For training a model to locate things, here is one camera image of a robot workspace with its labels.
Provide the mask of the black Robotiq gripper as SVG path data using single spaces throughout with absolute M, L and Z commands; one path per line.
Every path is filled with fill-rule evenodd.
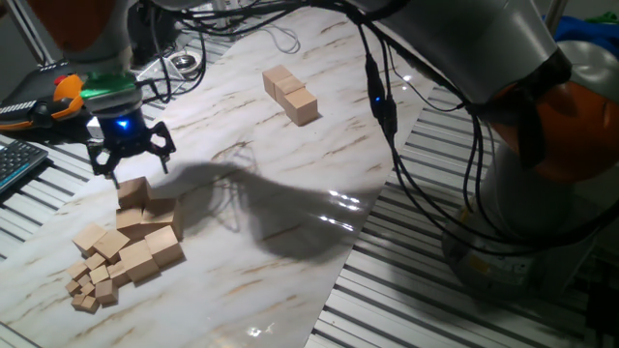
M 147 151 L 159 158 L 162 171 L 168 174 L 167 163 L 176 147 L 163 121 L 148 129 L 141 111 L 137 108 L 114 118 L 100 118 L 103 141 L 88 141 L 88 156 L 96 176 L 104 176 L 116 189 L 120 188 L 115 168 L 121 158 L 140 155 Z

